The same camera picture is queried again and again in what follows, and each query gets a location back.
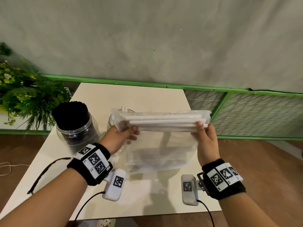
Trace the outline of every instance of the green metal frame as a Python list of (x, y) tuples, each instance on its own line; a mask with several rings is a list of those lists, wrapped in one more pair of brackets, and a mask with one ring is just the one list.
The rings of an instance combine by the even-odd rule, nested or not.
[[(240, 89), (240, 88), (203, 87), (203, 86), (178, 85), (178, 84), (157, 84), (157, 83), (147, 83), (147, 82), (137, 82), (137, 81), (107, 80), (107, 79), (75, 77), (75, 76), (55, 76), (55, 75), (43, 75), (43, 76), (45, 76), (49, 79), (52, 79), (52, 80), (59, 80), (59, 81), (225, 92), (224, 96), (222, 97), (222, 99), (218, 103), (217, 107), (215, 108), (214, 112), (212, 113), (211, 121), (213, 121), (216, 118), (219, 111), (223, 108), (224, 104), (230, 99), (230, 97), (233, 93), (274, 95), (274, 96), (287, 96), (287, 97), (303, 97), (303, 93), (285, 93), (285, 92), (274, 92), (274, 91), (249, 91), (247, 89)], [(0, 129), (0, 134), (42, 134), (42, 135), (47, 135), (47, 134), (49, 134), (49, 131)], [(242, 137), (242, 136), (218, 136), (218, 138), (219, 139), (246, 139), (246, 140), (303, 140), (303, 138)]]

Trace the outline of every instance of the green plant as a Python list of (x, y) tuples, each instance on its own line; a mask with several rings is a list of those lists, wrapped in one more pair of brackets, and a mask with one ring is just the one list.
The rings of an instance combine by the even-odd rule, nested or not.
[(12, 54), (12, 50), (7, 47), (4, 42), (0, 43), (0, 55), (10, 56)]
[(8, 113), (8, 122), (13, 125), (15, 118), (27, 119), (26, 129), (43, 130), (54, 126), (51, 111), (70, 95), (60, 82), (40, 75), (39, 71), (25, 63), (25, 68), (11, 67), (8, 61), (0, 63), (0, 109)]

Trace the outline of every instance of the white table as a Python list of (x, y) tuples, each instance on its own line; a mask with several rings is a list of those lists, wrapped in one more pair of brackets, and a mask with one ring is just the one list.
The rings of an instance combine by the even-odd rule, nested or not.
[[(87, 105), (101, 132), (107, 130), (111, 108), (127, 106), (136, 112), (190, 110), (184, 92), (180, 89), (81, 83), (72, 101), (81, 101)], [(26, 194), (27, 191), (48, 164), (58, 158), (69, 156), (71, 154), (68, 147), (59, 140), (56, 130), (53, 129), (1, 212), (0, 218), (30, 197)], [(67, 163), (68, 160), (55, 163), (40, 179), (35, 191), (59, 175)], [(103, 199), (101, 195), (96, 196), (87, 203), (78, 219), (206, 212), (203, 205), (187, 206), (182, 203), (181, 175), (196, 175), (199, 172), (201, 167), (195, 154), (190, 163), (182, 169), (131, 176), (124, 184), (119, 201), (112, 202)], [(104, 186), (105, 182), (95, 187), (89, 186), (70, 219), (75, 218), (87, 199), (103, 191)], [(205, 192), (199, 191), (199, 198), (210, 211), (221, 210), (218, 201), (207, 196)]]

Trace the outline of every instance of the wire mesh panel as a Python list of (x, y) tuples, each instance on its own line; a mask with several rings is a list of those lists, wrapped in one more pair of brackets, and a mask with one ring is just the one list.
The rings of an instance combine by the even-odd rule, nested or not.
[(184, 90), (189, 106), (192, 110), (214, 111), (224, 92)]
[(303, 137), (303, 98), (234, 93), (213, 121), (218, 135)]

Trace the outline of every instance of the clear plastic bag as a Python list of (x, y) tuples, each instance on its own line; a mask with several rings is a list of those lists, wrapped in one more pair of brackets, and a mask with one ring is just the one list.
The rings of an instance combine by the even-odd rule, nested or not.
[[(145, 119), (144, 121), (159, 120), (159, 118), (167, 120), (172, 118), (193, 119), (192, 121), (202, 121), (206, 125), (210, 121), (210, 111), (205, 110), (175, 113), (134, 113), (112, 109), (112, 122), (120, 132), (132, 126), (131, 120), (128, 120), (130, 116), (132, 116), (133, 121), (143, 121), (140, 119)], [(138, 139), (131, 142), (126, 141), (119, 158), (119, 167), (125, 169), (129, 174), (182, 168), (197, 149), (198, 143), (190, 134), (190, 132), (196, 131), (195, 127), (153, 125), (138, 127), (140, 131)]]

